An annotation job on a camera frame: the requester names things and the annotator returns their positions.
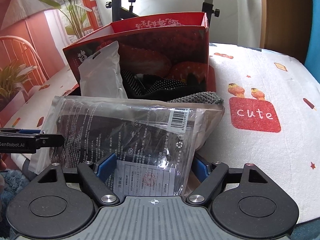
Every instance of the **recycling symbol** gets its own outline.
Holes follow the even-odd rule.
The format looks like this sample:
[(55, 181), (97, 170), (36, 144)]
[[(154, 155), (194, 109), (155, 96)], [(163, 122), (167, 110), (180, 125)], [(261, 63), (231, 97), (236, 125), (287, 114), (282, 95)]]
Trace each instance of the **recycling symbol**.
[(181, 142), (181, 141), (176, 143), (176, 147), (178, 147), (178, 148), (181, 148), (182, 145), (183, 145), (183, 142)]

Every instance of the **red cardboard box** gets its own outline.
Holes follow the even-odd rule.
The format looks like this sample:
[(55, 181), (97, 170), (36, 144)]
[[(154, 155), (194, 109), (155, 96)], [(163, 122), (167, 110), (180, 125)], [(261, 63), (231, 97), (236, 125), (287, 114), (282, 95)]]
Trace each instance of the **red cardboard box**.
[(208, 20), (203, 12), (136, 17), (90, 33), (63, 49), (78, 83), (79, 65), (113, 41), (119, 42), (121, 69), (184, 82), (193, 73), (199, 83), (206, 83), (207, 91), (215, 91), (213, 68), (208, 65)]

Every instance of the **barcode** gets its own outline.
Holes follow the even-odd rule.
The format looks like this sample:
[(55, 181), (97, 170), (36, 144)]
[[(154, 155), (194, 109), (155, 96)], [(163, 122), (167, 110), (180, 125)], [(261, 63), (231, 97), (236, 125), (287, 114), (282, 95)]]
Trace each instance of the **barcode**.
[(173, 108), (170, 113), (169, 131), (185, 132), (189, 116), (189, 108)]

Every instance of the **human hand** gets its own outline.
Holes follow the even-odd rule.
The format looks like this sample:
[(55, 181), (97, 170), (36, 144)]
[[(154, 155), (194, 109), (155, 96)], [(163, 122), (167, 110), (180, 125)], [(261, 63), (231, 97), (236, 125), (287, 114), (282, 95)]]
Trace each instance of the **human hand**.
[(4, 161), (1, 159), (1, 155), (0, 155), (0, 171), (4, 171), (7, 168), (7, 165), (5, 165)]

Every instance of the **crosshair symbol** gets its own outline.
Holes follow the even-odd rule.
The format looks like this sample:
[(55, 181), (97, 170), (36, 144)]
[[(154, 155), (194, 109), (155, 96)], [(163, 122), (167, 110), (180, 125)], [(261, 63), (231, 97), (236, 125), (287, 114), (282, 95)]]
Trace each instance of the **crosshair symbol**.
[(157, 200), (157, 199), (153, 199), (153, 200), (151, 200), (151, 201), (149, 201), (149, 202), (151, 202), (151, 204), (155, 205), (155, 204), (158, 204), (158, 203), (161, 202), (161, 201), (159, 201), (159, 200)]

